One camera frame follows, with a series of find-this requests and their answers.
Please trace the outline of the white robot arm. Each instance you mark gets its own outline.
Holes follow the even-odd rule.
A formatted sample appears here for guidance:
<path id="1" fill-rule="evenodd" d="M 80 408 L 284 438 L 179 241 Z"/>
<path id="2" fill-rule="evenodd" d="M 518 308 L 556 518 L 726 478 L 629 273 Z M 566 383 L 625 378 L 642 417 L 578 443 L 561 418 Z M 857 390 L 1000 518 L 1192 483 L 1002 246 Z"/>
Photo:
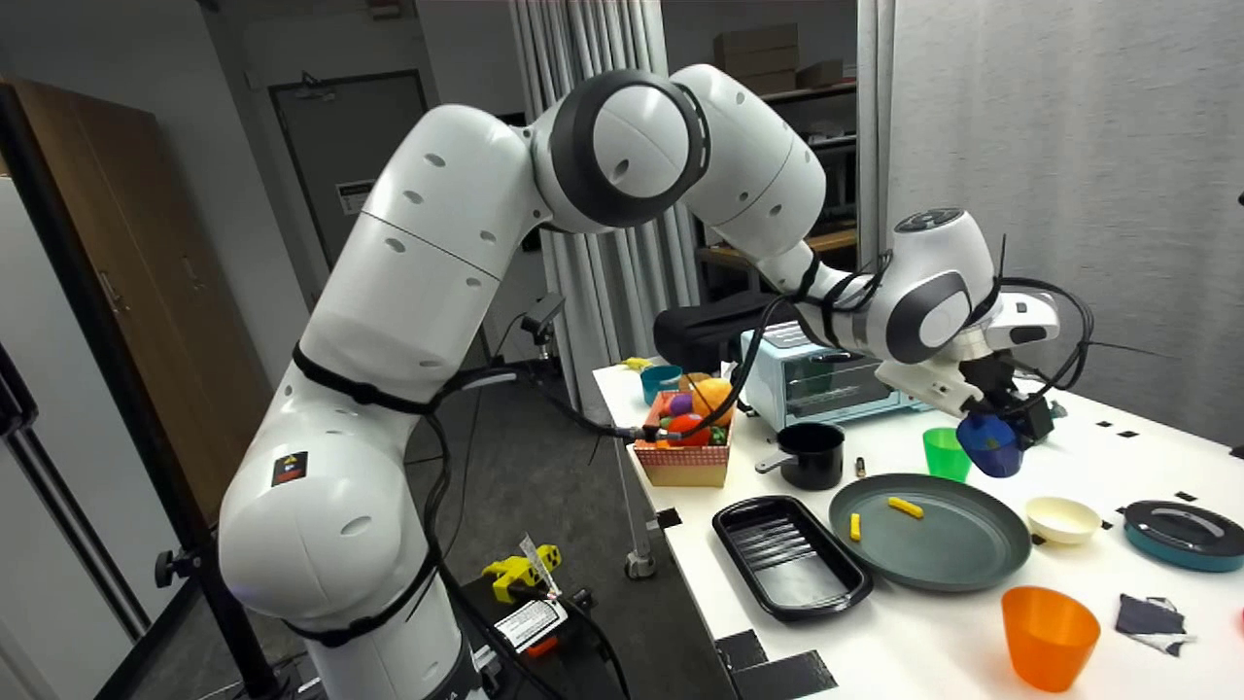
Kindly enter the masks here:
<path id="1" fill-rule="evenodd" d="M 1002 357 L 1058 312 L 1002 273 L 975 219 L 911 215 L 881 269 L 842 273 L 809 246 L 823 191 L 809 139 L 708 62 L 596 75 L 525 124 L 426 107 L 358 204 L 226 486 L 228 594 L 305 640 L 327 700 L 486 700 L 406 445 L 477 327 L 518 304 L 515 260 L 538 228 L 689 208 L 813 342 L 871 357 L 881 383 L 955 417 L 975 453 L 1045 438 L 1045 396 Z"/>

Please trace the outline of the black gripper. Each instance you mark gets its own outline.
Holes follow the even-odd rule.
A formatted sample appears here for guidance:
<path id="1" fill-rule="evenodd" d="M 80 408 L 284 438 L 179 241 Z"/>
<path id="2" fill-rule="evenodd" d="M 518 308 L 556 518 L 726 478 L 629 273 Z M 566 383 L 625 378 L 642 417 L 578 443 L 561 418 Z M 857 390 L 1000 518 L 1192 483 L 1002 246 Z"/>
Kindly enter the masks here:
<path id="1" fill-rule="evenodd" d="M 1054 408 L 1041 391 L 1021 391 L 1013 369 L 1017 362 L 1010 348 L 964 362 L 962 372 L 975 390 L 975 399 L 964 404 L 964 417 L 997 417 L 1013 432 L 1017 443 L 1041 443 L 1054 432 Z"/>

